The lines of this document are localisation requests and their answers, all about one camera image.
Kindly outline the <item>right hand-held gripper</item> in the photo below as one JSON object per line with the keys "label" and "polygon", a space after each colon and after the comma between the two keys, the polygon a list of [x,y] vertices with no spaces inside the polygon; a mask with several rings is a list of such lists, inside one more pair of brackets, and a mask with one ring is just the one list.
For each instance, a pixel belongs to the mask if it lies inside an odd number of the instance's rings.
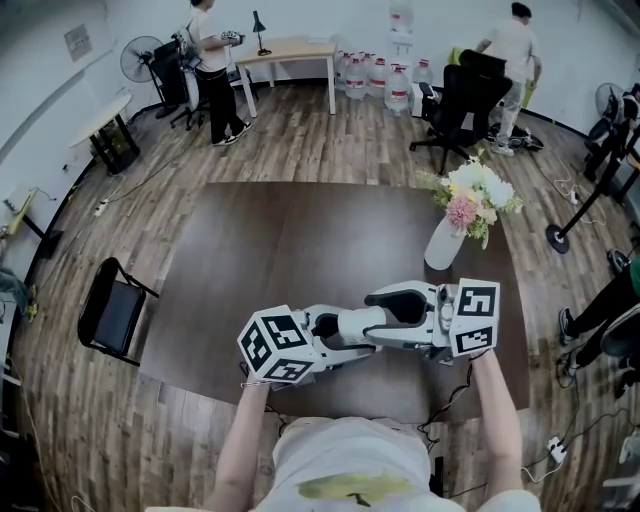
{"label": "right hand-held gripper", "polygon": [[367,306],[435,306],[434,328],[427,325],[380,325],[366,329],[366,339],[387,347],[424,347],[452,358],[471,356],[497,345],[500,284],[461,278],[438,287],[419,280],[387,285],[368,294]]}

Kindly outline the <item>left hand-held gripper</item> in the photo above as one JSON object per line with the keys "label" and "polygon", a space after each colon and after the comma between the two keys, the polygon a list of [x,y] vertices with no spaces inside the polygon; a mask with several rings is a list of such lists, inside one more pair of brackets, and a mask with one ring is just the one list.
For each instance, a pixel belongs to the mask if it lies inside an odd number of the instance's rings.
{"label": "left hand-held gripper", "polygon": [[326,304],[292,310],[286,305],[257,311],[237,338],[249,377],[273,388],[312,382],[317,373],[335,370],[380,352],[381,346],[329,348],[312,334],[324,319],[337,321],[344,308]]}

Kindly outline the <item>person's right forearm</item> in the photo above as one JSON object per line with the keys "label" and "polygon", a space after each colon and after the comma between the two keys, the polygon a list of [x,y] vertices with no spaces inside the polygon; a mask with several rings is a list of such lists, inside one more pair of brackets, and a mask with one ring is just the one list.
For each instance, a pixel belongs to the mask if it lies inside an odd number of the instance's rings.
{"label": "person's right forearm", "polygon": [[493,350],[471,361],[481,404],[487,448],[485,503],[522,490],[523,439],[517,410]]}

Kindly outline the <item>white vase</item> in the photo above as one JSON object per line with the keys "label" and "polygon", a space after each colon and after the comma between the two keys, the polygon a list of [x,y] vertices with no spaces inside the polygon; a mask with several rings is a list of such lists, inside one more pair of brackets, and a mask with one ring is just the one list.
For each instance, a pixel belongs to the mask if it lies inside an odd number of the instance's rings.
{"label": "white vase", "polygon": [[456,228],[445,216],[434,230],[424,253],[425,263],[432,269],[448,269],[466,238],[466,232]]}

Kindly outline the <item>person's white shirt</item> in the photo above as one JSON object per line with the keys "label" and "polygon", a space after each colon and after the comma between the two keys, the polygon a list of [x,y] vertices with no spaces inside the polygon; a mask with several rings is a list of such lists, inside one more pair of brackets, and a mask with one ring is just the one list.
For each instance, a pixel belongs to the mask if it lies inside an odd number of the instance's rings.
{"label": "person's white shirt", "polygon": [[[255,512],[465,512],[429,486],[424,443],[380,422],[305,425],[274,452],[273,487]],[[528,491],[501,493],[478,512],[541,512]]]}

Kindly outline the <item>black coat stand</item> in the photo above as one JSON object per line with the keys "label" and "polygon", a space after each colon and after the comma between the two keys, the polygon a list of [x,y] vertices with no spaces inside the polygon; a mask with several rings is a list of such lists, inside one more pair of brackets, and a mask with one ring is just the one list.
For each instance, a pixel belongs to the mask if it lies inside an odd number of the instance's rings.
{"label": "black coat stand", "polygon": [[640,126],[636,126],[632,131],[631,138],[624,146],[624,149],[612,153],[612,157],[609,159],[609,163],[604,171],[604,174],[602,175],[600,181],[596,184],[594,191],[564,227],[559,227],[556,224],[549,224],[546,227],[546,238],[555,251],[560,254],[566,254],[569,251],[570,244],[568,240],[568,233],[576,224],[579,223],[581,218],[587,213],[587,211],[596,202],[596,200],[608,189],[609,183],[620,168],[623,159],[628,156],[639,138]]}

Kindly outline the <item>black office chair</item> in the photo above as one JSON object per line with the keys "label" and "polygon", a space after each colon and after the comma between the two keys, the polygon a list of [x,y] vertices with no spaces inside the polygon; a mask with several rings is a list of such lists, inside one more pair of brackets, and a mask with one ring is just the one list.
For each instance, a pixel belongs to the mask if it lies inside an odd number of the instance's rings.
{"label": "black office chair", "polygon": [[464,50],[457,64],[444,68],[444,87],[437,96],[434,89],[421,82],[421,118],[429,123],[427,138],[413,141],[417,147],[441,147],[440,174],[445,171],[448,154],[453,152],[468,160],[467,150],[485,138],[491,111],[512,87],[506,76],[506,61],[471,49]]}
{"label": "black office chair", "polygon": [[183,112],[170,121],[170,126],[174,128],[180,119],[185,119],[185,129],[190,131],[194,118],[197,118],[197,125],[199,127],[202,126],[207,100],[201,91],[200,81],[197,78],[200,91],[200,103],[197,111],[191,112],[189,110],[187,90],[183,76],[183,68],[186,66],[189,66],[195,73],[191,61],[184,55],[181,44],[177,38],[174,38],[169,43],[163,44],[155,51],[155,61],[152,64],[152,69],[160,80],[160,90],[166,102],[166,112],[171,114],[180,106],[184,107]]}

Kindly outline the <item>black folding chair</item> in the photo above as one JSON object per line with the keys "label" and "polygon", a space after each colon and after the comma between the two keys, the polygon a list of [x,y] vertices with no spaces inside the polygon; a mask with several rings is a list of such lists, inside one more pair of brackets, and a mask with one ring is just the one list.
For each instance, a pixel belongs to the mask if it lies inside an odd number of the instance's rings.
{"label": "black folding chair", "polygon": [[117,258],[99,266],[77,323],[80,343],[89,349],[139,367],[128,357],[147,296],[160,295],[127,273]]}

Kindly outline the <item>group of water jugs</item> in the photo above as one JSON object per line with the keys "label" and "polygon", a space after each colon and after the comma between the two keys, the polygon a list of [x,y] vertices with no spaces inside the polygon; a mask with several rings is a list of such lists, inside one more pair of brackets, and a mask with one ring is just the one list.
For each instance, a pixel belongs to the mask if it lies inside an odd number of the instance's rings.
{"label": "group of water jugs", "polygon": [[413,83],[433,83],[431,62],[424,58],[406,66],[388,63],[373,53],[338,50],[333,62],[338,90],[354,100],[363,100],[366,96],[381,98],[384,105],[396,113],[410,112]]}

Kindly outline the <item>white water dispenser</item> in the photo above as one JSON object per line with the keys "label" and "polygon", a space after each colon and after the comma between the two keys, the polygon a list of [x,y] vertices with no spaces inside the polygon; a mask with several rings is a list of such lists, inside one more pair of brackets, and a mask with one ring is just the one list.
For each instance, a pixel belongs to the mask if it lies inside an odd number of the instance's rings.
{"label": "white water dispenser", "polygon": [[389,43],[392,63],[411,66],[414,48],[413,0],[389,1]]}

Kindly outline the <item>light wooden desk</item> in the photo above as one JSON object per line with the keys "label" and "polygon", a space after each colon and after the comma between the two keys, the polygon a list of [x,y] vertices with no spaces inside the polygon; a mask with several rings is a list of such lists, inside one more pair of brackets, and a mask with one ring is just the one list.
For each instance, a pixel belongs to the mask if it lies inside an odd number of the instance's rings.
{"label": "light wooden desk", "polygon": [[249,50],[242,57],[235,60],[240,73],[241,84],[245,93],[249,115],[257,117],[256,105],[248,78],[247,66],[250,64],[265,64],[267,66],[269,86],[273,88],[275,81],[272,67],[275,63],[318,60],[324,61],[327,69],[329,113],[336,114],[336,88],[334,71],[335,43],[310,43],[306,37],[295,36],[277,38],[267,43],[269,54],[259,55],[258,49]]}

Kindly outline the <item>black desk lamp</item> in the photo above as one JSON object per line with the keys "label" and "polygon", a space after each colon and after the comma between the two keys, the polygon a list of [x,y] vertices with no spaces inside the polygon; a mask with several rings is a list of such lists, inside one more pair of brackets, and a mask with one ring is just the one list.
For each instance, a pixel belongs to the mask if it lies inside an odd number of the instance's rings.
{"label": "black desk lamp", "polygon": [[262,39],[262,34],[266,31],[266,27],[262,23],[262,21],[260,19],[260,16],[259,16],[259,13],[258,13],[257,10],[253,11],[253,18],[254,18],[253,33],[257,36],[257,39],[258,39],[258,52],[257,52],[257,55],[258,56],[270,55],[272,53],[272,51],[267,49],[264,46],[263,39]]}

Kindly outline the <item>round white table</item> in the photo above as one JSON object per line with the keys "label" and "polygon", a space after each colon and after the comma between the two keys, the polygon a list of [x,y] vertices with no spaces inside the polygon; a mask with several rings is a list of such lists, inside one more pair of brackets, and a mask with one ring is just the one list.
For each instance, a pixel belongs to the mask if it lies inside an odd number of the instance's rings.
{"label": "round white table", "polygon": [[[85,140],[89,140],[97,156],[102,160],[111,176],[121,174],[140,154],[140,149],[131,136],[121,115],[131,100],[131,94],[117,97],[109,105],[103,107],[91,121],[81,128],[69,144],[69,148],[75,148]],[[111,122],[116,123],[133,155],[133,159],[127,165],[123,163],[120,154],[105,132],[105,127]]]}

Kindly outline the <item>light wooden side table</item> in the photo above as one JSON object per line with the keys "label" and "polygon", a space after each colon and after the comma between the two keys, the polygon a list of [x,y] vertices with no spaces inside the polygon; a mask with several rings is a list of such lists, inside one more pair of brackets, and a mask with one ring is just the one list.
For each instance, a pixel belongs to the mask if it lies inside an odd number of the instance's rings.
{"label": "light wooden side table", "polygon": [[49,202],[56,201],[56,198],[39,187],[18,189],[10,198],[3,200],[3,204],[9,210],[12,218],[8,224],[0,226],[0,242],[15,235],[19,225],[25,224],[40,239],[36,254],[44,259],[51,259],[64,232],[56,229],[44,231],[31,219],[29,209],[38,194],[43,195]]}

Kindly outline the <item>white-frame office chair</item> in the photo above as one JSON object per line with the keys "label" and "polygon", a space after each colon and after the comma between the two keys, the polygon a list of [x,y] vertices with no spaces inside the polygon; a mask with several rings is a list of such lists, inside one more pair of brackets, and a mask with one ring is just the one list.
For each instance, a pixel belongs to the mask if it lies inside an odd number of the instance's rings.
{"label": "white-frame office chair", "polygon": [[200,103],[198,79],[194,71],[189,66],[183,68],[183,76],[187,90],[189,110],[191,112],[195,112],[198,110]]}

